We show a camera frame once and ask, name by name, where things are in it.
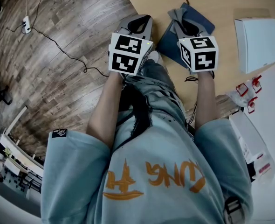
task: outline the jeans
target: jeans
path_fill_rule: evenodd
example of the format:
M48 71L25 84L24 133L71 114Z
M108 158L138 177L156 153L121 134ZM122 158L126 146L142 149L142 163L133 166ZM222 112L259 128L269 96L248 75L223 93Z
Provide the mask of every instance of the jeans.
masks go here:
M147 60L143 64L138 74L144 77L149 77L164 82L168 86L170 86L173 91L175 91L175 86L172 80L170 79L169 74L166 72L164 66L155 63L152 59Z

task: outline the wooden floor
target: wooden floor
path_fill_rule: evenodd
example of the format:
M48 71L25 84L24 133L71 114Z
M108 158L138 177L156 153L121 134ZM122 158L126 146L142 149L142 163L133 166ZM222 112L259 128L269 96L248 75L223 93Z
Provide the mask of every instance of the wooden floor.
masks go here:
M48 133L65 127L84 131L106 78L70 60L49 39L19 28L26 0L2 0L0 16L0 80L9 85L13 102L0 103L0 131L26 105L12 130L20 147L45 156ZM33 22L39 0L28 0ZM42 0L35 28L55 39L68 54L107 74L108 45L120 21L136 14L129 0Z

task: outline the white box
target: white box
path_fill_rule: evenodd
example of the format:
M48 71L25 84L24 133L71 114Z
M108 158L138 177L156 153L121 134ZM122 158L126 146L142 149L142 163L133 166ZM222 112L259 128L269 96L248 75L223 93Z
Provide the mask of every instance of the white box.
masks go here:
M192 72L216 70L218 45L214 36L179 39L181 58Z
M264 140L243 112L238 111L230 115L229 119L237 135L246 163L254 162L261 152L267 150Z
M250 73L275 62L275 19L235 20L240 70Z
M135 76L152 46L151 41L113 33L109 45L109 70Z

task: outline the clothing tag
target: clothing tag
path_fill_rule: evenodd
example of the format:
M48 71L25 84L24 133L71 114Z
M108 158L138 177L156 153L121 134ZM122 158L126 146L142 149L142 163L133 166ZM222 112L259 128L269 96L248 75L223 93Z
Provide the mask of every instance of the clothing tag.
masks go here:
M56 129L53 131L52 138L63 138L67 135L67 129Z

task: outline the t-shirt sleeve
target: t-shirt sleeve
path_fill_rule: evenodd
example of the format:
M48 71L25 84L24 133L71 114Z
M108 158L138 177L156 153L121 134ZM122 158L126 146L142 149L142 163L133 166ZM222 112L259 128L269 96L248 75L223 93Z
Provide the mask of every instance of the t-shirt sleeve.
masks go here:
M82 223L99 189L110 149L84 133L49 134L41 190L43 223Z
M224 198L239 198L245 218L249 219L253 212L251 181L230 121L218 119L204 124L194 142L215 173Z

